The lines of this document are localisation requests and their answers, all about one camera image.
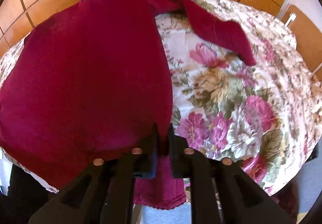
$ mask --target floral fabric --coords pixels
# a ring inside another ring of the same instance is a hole
[[[240,23],[257,65],[245,66],[235,53],[200,39],[184,14],[157,16],[176,134],[208,158],[244,160],[243,170],[272,195],[297,174],[321,137],[321,84],[296,51],[294,34],[275,17],[230,0],[193,1]],[[23,39],[2,57],[0,87],[22,50]]]

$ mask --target cloth fold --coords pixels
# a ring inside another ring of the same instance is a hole
[[[26,37],[0,91],[0,146],[58,189],[93,159],[131,150],[154,123],[166,147],[172,84],[154,16],[177,9],[201,38],[255,63],[236,22],[190,0],[81,0]],[[154,180],[136,182],[137,203],[170,209],[185,200],[166,157]]]

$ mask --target red fabric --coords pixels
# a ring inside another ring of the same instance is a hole
[[[119,158],[135,147],[154,122],[164,142],[172,84],[154,16],[182,7],[200,37],[254,63],[237,23],[190,0],[82,0],[25,39],[0,91],[0,145],[61,189],[94,158]],[[183,181],[171,178],[168,159],[158,169],[157,179],[137,182],[135,200],[182,204]]]

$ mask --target green leaf print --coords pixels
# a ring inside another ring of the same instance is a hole
[[[181,113],[178,107],[173,107],[172,109],[172,118],[171,118],[171,123],[175,126],[180,125],[180,120],[181,120]]]
[[[283,133],[281,129],[274,129],[262,137],[261,154],[268,162],[274,162],[276,157],[281,156],[281,142]]]
[[[274,160],[267,163],[267,166],[268,166],[267,174],[265,175],[263,182],[273,183],[280,172],[281,157],[280,156],[275,157]]]
[[[207,101],[204,106],[204,112],[206,115],[213,115],[214,117],[216,117],[218,115],[219,112],[219,108],[218,108],[218,103],[217,102],[213,102],[212,100]]]
[[[256,91],[256,95],[261,97],[264,101],[268,101],[271,96],[271,92],[269,89],[259,89]]]
[[[205,0],[196,0],[195,2],[207,11],[215,11],[215,6],[211,3],[207,3]]]
[[[188,95],[188,94],[192,93],[192,89],[189,87],[189,88],[183,89],[181,92],[184,95]]]
[[[234,98],[234,104],[240,105],[240,104],[244,103],[245,100],[246,100],[245,96],[241,92],[239,92]]]
[[[181,76],[180,81],[182,82],[182,84],[189,85],[188,79],[186,77]]]
[[[245,93],[246,93],[247,97],[251,96],[251,95],[255,95],[254,89],[252,87],[249,87],[249,86],[247,86],[245,88]]]
[[[231,113],[235,109],[235,102],[225,99],[219,104],[220,111],[223,113],[223,116],[226,120],[231,117]]]
[[[196,98],[196,95],[192,95],[188,101],[192,103],[193,106],[197,107],[197,108],[201,108],[203,107],[208,101],[210,101],[211,98],[211,93],[204,90],[202,92],[202,97],[200,98]]]
[[[236,77],[231,77],[228,79],[228,91],[227,97],[229,99],[234,99],[237,94],[241,92],[243,88],[243,80]]]

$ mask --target black metal bracket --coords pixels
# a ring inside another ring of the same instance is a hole
[[[291,218],[237,164],[207,159],[168,131],[174,178],[191,179],[192,224],[291,224]],[[136,178],[153,178],[158,131],[119,160],[94,161],[46,203],[29,224],[129,224]],[[218,209],[219,195],[222,211]]]

